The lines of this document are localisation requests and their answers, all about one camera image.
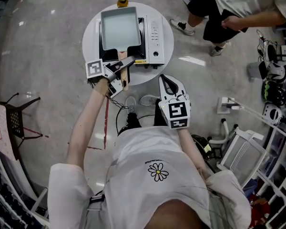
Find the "daisy print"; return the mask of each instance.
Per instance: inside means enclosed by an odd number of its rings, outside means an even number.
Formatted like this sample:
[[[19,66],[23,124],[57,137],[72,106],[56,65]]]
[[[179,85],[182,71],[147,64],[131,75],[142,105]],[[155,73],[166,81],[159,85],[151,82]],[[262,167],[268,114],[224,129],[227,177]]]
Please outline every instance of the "daisy print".
[[[151,176],[154,177],[155,181],[163,181],[168,176],[168,172],[163,169],[163,164],[156,164],[154,163],[148,171],[151,173]]]

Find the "concrete floor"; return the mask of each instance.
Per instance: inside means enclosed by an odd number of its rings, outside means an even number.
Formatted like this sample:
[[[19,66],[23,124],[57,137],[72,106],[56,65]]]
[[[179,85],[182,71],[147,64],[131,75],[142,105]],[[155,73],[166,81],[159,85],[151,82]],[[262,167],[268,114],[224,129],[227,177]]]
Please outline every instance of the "concrete floor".
[[[182,0],[130,0],[157,9],[169,20],[187,18]],[[0,40],[0,99],[16,92],[20,96],[12,104],[21,104],[34,97],[41,101],[24,111],[24,126],[49,135],[49,138],[28,140],[20,154],[30,179],[47,186],[50,167],[64,162],[74,122],[91,93],[86,83],[82,36],[90,20],[116,0],[18,0],[11,1],[6,33]],[[192,103],[190,132],[202,136],[219,135],[220,120],[229,126],[238,123],[242,130],[251,129],[263,134],[267,127],[245,112],[217,115],[219,96],[235,97],[238,101],[262,112],[261,81],[250,83],[246,65],[258,58],[258,35],[251,28],[231,40],[222,56],[210,57],[210,42],[203,40],[204,24],[196,28],[194,36],[186,36],[173,29],[174,52],[163,71],[182,81]],[[271,28],[261,29],[265,38],[281,40]],[[206,66],[180,60],[191,56],[206,62]],[[137,101],[145,94],[158,94],[158,79],[130,87],[115,100],[124,103],[129,95]],[[94,192],[102,189],[106,169],[117,136],[115,117],[118,107],[109,103],[107,141],[104,147],[106,103],[100,112],[85,159],[85,174]],[[138,106],[138,116],[152,114],[151,107]],[[119,129],[125,124],[126,111],[118,119]],[[152,125],[153,118],[142,119],[142,125]]]

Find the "pan handle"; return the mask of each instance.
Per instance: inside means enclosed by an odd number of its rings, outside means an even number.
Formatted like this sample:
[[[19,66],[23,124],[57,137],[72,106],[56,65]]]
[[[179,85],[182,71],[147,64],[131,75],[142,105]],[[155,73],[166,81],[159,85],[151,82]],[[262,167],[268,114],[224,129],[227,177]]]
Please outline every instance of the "pan handle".
[[[119,60],[127,58],[127,51],[118,52]],[[121,70],[121,81],[123,86],[123,91],[128,91],[128,67]]]

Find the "frying pan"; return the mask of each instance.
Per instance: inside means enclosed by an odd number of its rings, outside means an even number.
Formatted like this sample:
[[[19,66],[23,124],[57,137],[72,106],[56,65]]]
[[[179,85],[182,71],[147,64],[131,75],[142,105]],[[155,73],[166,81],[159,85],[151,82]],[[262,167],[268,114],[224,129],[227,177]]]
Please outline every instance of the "frying pan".
[[[116,49],[118,58],[127,58],[128,47],[141,45],[138,16],[135,7],[101,12],[103,49]],[[123,90],[128,90],[127,68],[121,71]]]

